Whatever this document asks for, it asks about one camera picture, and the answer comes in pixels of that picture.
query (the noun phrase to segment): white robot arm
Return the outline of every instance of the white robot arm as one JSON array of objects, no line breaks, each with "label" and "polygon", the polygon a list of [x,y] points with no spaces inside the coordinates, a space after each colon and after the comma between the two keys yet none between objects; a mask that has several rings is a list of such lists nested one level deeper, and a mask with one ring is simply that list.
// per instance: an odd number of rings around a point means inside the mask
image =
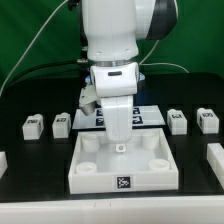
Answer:
[{"label": "white robot arm", "polygon": [[91,97],[101,101],[108,138],[122,144],[132,132],[139,77],[136,40],[166,36],[177,22],[176,0],[82,0],[80,7],[96,95]]}]

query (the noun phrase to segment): black label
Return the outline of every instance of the black label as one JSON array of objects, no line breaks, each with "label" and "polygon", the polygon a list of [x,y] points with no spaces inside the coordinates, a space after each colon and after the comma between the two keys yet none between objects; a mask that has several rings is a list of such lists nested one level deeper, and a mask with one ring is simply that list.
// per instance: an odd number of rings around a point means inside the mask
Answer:
[{"label": "black label", "polygon": [[28,124],[35,124],[35,123],[37,123],[37,122],[38,122],[38,120],[28,120],[28,121],[27,121]]},{"label": "black label", "polygon": [[133,109],[133,114],[141,114],[140,109],[139,108],[134,108]]},{"label": "black label", "polygon": [[202,117],[200,116],[199,125],[202,127]]},{"label": "black label", "polygon": [[213,117],[212,113],[204,113],[202,114],[203,117]]},{"label": "black label", "polygon": [[141,116],[134,116],[133,117],[133,124],[143,124],[143,120]]},{"label": "black label", "polygon": [[130,189],[131,177],[117,177],[117,189]]},{"label": "black label", "polygon": [[172,114],[172,118],[182,118],[181,114]]},{"label": "black label", "polygon": [[99,127],[99,126],[104,126],[104,119],[103,118],[97,118],[96,119],[96,126]]},{"label": "black label", "polygon": [[103,116],[103,110],[102,109],[96,110],[96,116],[97,117],[102,117]]},{"label": "black label", "polygon": [[58,118],[56,122],[65,122],[67,118]]}]

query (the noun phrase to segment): green backdrop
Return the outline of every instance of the green backdrop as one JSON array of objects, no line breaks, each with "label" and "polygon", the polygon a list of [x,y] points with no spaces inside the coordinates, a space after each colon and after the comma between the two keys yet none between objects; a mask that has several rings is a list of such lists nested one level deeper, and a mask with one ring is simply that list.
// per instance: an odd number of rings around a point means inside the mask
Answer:
[{"label": "green backdrop", "polygon": [[[37,31],[63,0],[0,1],[0,84],[16,64]],[[177,0],[179,20],[160,42],[147,63],[175,63],[190,72],[212,72],[224,77],[224,0]],[[139,41],[139,61],[154,41]],[[65,5],[43,31],[14,73],[35,65],[77,59],[79,29],[75,11]],[[178,68],[141,68],[153,74],[181,73]]]}]

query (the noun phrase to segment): white plastic fixture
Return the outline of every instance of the white plastic fixture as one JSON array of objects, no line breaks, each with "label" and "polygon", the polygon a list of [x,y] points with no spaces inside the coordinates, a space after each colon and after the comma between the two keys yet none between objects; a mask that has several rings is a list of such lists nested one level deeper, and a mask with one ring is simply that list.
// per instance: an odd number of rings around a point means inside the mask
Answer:
[{"label": "white plastic fixture", "polygon": [[0,152],[0,179],[2,178],[3,174],[5,173],[7,169],[7,161],[6,161],[6,156],[5,152]]},{"label": "white plastic fixture", "polygon": [[79,132],[69,170],[71,194],[178,189],[178,170],[162,129],[133,130],[126,151],[117,146],[106,132]]},{"label": "white plastic fixture", "polygon": [[167,112],[167,124],[172,135],[187,134],[187,119],[181,110],[169,110]]},{"label": "white plastic fixture", "polygon": [[197,123],[203,134],[219,133],[219,119],[211,109],[198,109]]},{"label": "white plastic fixture", "polygon": [[29,116],[22,129],[24,140],[39,139],[42,131],[44,130],[43,116],[40,114]]},{"label": "white plastic fixture", "polygon": [[207,160],[224,189],[224,149],[219,143],[208,144]]},{"label": "white plastic fixture", "polygon": [[52,125],[54,138],[68,138],[71,130],[71,117],[68,113],[56,115]]}]

